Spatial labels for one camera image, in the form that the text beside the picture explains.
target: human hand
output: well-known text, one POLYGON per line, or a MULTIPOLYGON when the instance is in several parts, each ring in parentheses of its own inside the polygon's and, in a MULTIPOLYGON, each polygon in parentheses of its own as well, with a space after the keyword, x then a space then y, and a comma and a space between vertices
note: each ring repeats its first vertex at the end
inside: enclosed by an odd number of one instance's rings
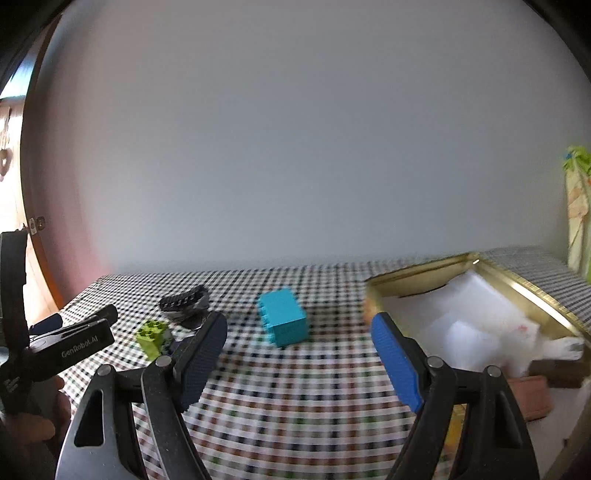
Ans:
POLYGON ((45 442, 56 437, 56 441, 61 445, 70 426, 72 417, 70 400, 64 392, 59 391, 64 388, 65 383, 60 377, 53 378, 58 389, 55 405, 58 425, 54 425, 51 420, 30 413, 6 416, 6 428, 25 456, 29 455, 28 447, 32 443, 45 442))

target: wooden door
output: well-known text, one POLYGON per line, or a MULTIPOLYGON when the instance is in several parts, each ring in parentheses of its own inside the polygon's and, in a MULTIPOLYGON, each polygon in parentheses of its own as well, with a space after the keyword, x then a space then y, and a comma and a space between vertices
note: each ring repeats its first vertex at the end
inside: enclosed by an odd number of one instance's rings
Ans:
MULTIPOLYGON (((27 92, 37 80, 43 55, 57 26, 53 22, 35 41, 17 72, 0 94, 0 232, 28 228, 30 184, 26 158, 21 155, 23 112, 27 92)), ((43 320, 63 307, 63 301, 48 269, 43 245, 30 229, 27 243, 27 284, 23 288, 25 316, 29 325, 43 320)))

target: checkered tablecloth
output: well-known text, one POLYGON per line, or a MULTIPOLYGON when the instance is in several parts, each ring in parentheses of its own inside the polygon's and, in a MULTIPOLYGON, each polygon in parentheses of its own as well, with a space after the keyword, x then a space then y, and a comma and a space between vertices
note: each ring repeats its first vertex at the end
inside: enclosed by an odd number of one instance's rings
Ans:
MULTIPOLYGON (((591 289, 553 257, 537 248, 486 256, 591 320, 591 289)), ((146 365, 134 340, 140 324, 163 318, 162 296, 205 284, 211 307, 228 318, 228 339, 201 400, 184 419, 212 478, 384 478, 414 415, 393 392, 363 323, 363 282, 426 260, 102 277, 62 314, 68 324, 113 303, 119 310, 115 343, 64 373, 66 393, 76 408, 99 365, 146 365), (266 342, 256 312, 261 293, 280 287, 291 288, 306 310, 311 338, 282 349, 266 342)), ((177 339, 190 334, 181 327, 173 333, 177 339)), ((145 410, 135 405, 134 413, 148 473, 163 478, 145 410)), ((440 475, 449 463, 442 459, 440 475)))

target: gold metal tray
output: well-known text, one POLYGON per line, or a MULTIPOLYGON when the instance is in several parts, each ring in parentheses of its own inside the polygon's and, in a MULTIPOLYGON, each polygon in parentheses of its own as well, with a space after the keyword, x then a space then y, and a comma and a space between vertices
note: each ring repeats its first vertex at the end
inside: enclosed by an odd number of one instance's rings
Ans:
MULTIPOLYGON (((577 316, 562 306, 556 299, 531 282, 510 270, 470 252, 455 257, 443 258, 420 265, 412 265, 391 273, 377 275, 366 280, 363 318, 368 325, 379 312, 387 312, 382 301, 385 297, 405 297, 435 290, 446 285, 452 278, 474 270, 495 290, 517 306, 530 320, 540 324, 540 333, 550 339, 565 336, 583 337, 586 342, 583 360, 591 362, 591 333, 577 316)), ((447 431, 444 451, 454 455, 459 445, 465 417, 464 405, 456 405, 447 431)), ((590 440, 591 400, 587 402, 574 428, 568 445, 554 460, 544 480, 558 480, 569 467, 578 449, 590 440)))
POLYGON ((467 270, 474 270, 526 317, 539 323, 543 335, 550 339, 580 336, 585 338, 587 349, 590 348, 591 333, 574 313, 531 282, 474 252, 412 265, 366 280, 365 322, 369 324, 377 313, 386 311, 382 302, 384 297, 426 293, 446 285, 467 270))

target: red object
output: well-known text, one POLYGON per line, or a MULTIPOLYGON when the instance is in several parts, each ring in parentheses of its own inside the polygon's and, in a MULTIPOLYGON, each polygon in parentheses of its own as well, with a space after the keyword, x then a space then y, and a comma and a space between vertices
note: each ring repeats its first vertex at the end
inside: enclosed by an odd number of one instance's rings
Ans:
POLYGON ((543 419, 552 411, 550 389, 545 377, 510 378, 508 383, 525 421, 543 419))

